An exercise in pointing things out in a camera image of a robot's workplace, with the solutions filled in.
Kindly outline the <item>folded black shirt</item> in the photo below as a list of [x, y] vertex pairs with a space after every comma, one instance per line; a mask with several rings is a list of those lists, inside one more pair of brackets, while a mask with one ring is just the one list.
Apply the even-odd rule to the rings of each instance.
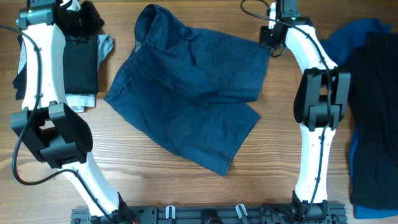
[[106, 58], [98, 35], [104, 20], [91, 1], [28, 1], [17, 26], [21, 57], [12, 84], [25, 107], [98, 93], [97, 71]]

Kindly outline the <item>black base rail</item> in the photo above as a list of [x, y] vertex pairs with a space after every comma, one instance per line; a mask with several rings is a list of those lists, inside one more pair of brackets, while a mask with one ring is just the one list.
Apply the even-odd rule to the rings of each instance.
[[[300, 223], [291, 222], [288, 217], [288, 204], [265, 204], [248, 206], [243, 204], [234, 207], [168, 207], [135, 206], [129, 207], [138, 217], [138, 223]], [[70, 223], [91, 223], [88, 209], [73, 209]], [[324, 220], [303, 223], [347, 224], [345, 205], [329, 204]]]

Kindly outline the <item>black shirt on pile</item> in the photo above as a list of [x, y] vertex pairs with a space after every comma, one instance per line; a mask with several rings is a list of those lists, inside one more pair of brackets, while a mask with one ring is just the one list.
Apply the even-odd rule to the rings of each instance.
[[369, 33], [346, 61], [358, 132], [352, 202], [397, 209], [397, 34]]

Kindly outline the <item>blue shirt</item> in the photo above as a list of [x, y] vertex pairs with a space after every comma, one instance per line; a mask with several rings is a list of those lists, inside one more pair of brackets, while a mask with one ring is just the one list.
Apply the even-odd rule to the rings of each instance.
[[[327, 40], [321, 42], [325, 52], [336, 62], [338, 66], [345, 69], [346, 61], [351, 55], [352, 51], [358, 47], [365, 45], [366, 38], [369, 33], [384, 33], [394, 34], [391, 32], [389, 24], [382, 24], [377, 19], [360, 19], [353, 21], [342, 28], [335, 31]], [[351, 138], [351, 145], [349, 147], [349, 174], [351, 181], [351, 196], [353, 193], [353, 160], [356, 152], [356, 146], [358, 144], [358, 132], [354, 121], [353, 136]], [[397, 215], [397, 209], [373, 209], [356, 205], [352, 202], [354, 207], [354, 217], [357, 219], [371, 219], [371, 218], [386, 218]]]

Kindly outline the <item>navy blue shorts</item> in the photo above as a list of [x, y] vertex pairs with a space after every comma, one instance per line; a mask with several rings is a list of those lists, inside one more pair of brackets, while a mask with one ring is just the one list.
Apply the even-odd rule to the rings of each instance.
[[186, 26], [150, 4], [135, 46], [105, 101], [164, 149], [218, 175], [259, 121], [257, 101], [270, 52], [257, 42]]

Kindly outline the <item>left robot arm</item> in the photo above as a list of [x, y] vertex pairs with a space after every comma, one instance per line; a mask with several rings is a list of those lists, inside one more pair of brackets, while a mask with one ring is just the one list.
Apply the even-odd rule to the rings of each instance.
[[137, 223], [137, 216], [110, 186], [92, 154], [88, 124], [67, 103], [63, 56], [67, 37], [89, 37], [104, 22], [85, 1], [28, 1], [19, 13], [16, 32], [27, 54], [22, 110], [10, 116], [17, 145], [63, 174], [88, 206], [89, 223]]

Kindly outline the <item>folded white grey shirt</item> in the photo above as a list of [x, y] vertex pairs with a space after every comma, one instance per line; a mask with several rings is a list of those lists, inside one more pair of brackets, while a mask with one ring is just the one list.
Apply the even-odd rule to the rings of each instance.
[[68, 39], [63, 53], [65, 93], [69, 107], [76, 113], [96, 106], [98, 69], [113, 50], [109, 34], [92, 35], [89, 39]]

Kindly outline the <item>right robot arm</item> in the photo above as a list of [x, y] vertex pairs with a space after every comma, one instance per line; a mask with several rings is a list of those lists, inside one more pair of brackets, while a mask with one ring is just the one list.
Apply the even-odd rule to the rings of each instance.
[[274, 1], [268, 5], [266, 20], [269, 24], [261, 28], [260, 46], [289, 49], [302, 71], [294, 101], [302, 153], [291, 203], [264, 205], [261, 222], [346, 223], [345, 206], [328, 202], [326, 177], [331, 143], [346, 111], [351, 75], [327, 56], [311, 20], [300, 16], [296, 1]]

